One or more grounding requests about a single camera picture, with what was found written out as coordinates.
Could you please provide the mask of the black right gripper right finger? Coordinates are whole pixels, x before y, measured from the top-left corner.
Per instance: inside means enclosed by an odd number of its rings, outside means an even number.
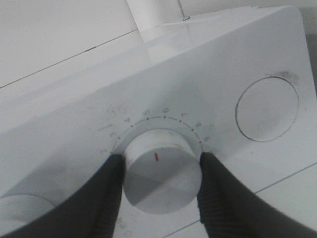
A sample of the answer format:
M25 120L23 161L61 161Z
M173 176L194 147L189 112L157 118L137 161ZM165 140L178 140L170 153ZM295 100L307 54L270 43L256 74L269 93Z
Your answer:
M245 187L213 154L200 156L200 221L210 238L315 238L316 231Z

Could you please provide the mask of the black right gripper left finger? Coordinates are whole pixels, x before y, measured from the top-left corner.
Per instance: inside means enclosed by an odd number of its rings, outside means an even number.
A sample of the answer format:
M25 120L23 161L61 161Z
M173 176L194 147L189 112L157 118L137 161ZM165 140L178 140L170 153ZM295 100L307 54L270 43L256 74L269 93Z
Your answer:
M97 172L56 208L6 238L111 238L121 203L125 160L110 155Z

